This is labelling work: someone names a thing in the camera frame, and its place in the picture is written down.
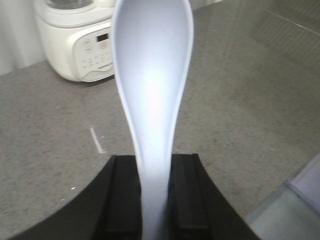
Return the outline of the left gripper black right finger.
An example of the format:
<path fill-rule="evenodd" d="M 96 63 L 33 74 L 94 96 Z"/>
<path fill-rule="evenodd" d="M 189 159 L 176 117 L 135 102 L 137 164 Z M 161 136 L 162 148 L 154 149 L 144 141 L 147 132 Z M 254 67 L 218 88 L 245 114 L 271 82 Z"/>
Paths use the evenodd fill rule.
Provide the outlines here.
<path fill-rule="evenodd" d="M 168 194 L 170 240 L 257 240 L 214 184 L 198 154 L 173 154 Z"/>

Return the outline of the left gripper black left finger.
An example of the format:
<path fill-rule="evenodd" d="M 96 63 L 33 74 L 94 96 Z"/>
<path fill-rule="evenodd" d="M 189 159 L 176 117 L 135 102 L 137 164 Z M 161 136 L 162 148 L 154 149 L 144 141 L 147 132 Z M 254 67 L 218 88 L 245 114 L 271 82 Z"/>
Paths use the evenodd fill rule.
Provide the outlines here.
<path fill-rule="evenodd" d="M 141 187 L 136 158 L 112 155 L 73 200 L 13 239 L 139 240 L 141 235 Z"/>

